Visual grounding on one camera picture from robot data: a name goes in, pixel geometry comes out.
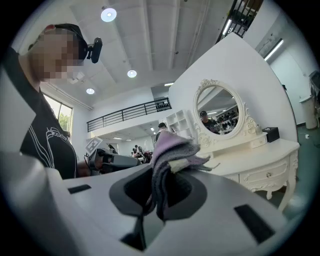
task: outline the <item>white vanity table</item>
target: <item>white vanity table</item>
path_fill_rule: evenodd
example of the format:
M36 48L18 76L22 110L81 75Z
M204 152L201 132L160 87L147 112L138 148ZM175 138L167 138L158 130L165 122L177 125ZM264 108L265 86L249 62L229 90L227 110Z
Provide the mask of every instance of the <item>white vanity table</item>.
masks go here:
M211 132L199 117L202 110L220 115L225 111L222 99L230 101L230 104L235 101L238 107L238 122L230 133L224 135ZM222 107L217 108L215 104L219 102ZM197 155L211 157L206 164L212 168L210 173L225 176L252 192L267 191L267 199L271 199L272 192L287 186L279 205L282 211L295 190L299 143L281 138L267 142L267 133L256 132L256 122L250 116L246 103L221 81L204 79L201 82L194 96L192 115L195 141L201 145Z

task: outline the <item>fluorescent light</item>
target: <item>fluorescent light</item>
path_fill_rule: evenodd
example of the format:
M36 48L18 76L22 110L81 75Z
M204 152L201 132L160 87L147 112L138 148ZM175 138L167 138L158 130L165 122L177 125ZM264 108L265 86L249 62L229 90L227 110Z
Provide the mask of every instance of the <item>fluorescent light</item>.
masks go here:
M113 8L107 8L101 12L101 20L104 22L112 22L116 17L117 11Z
M223 31L222 35L225 35L225 34L227 33L227 31L229 30L231 21L232 21L231 19L228 20L228 22L227 22L227 24L226 24L226 26L225 26L225 28L224 28L224 31Z
M280 39L280 41L275 45L275 47L273 48L273 50L268 53L268 55L264 58L264 60L266 61L267 59L269 59L271 57L272 54L275 53L275 51L283 44L284 40Z
M92 89L92 88L88 88L88 89L86 89L86 93L87 93L87 94L94 94L94 93L95 93L95 90Z
M130 78L135 78L136 75L137 75L137 72L135 70L131 69L131 70L128 71L127 75Z

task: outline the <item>mirror frame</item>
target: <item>mirror frame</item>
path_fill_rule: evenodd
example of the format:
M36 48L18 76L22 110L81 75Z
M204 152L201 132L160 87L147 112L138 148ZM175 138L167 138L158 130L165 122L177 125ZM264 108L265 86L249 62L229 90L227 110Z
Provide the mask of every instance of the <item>mirror frame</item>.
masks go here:
M216 141L222 141L222 140L227 140L227 139L233 138L242 130L243 125L244 125L244 121L245 121L245 108L244 108L244 103L242 102L240 96L229 85L227 85L226 83L219 81L219 80L203 79L200 84L201 85L199 86L198 90L195 92L195 95L193 98L193 114L195 117L194 126L195 126L195 130L199 130L198 136L200 137L201 133L204 133L207 136L209 135L209 137L211 137L212 139L214 139ZM199 114L198 114L198 99L199 99L201 93L205 89L207 89L209 87L213 87L213 86L222 87L223 89L227 90L234 97L235 102L237 104L237 107L239 109L238 123L237 123L236 127L228 134L219 135L219 134L215 134L215 133L209 131L202 123L202 121L199 117Z

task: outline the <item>person in background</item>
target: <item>person in background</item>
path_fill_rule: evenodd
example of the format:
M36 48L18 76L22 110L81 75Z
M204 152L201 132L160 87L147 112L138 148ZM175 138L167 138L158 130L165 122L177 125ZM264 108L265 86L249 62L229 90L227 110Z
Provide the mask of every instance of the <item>person in background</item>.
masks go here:
M20 152L38 159L44 167L57 169L62 179L90 176L91 172L85 161L77 162L76 152L40 84L66 78L87 53L88 44L77 25L51 24L34 39L26 54L20 55L9 47L1 63L8 77L6 86L14 87L35 113ZM102 161L97 157L95 165L99 169Z
M164 122L159 123L158 127L159 127L159 130L156 133L155 142L157 142L161 132L167 130L167 126L166 126L166 124Z
M208 118L208 114L206 111L201 111L200 112L200 118L203 123L203 125L212 133L214 134L220 134L219 132L216 131L215 125L217 125L217 121L213 119Z

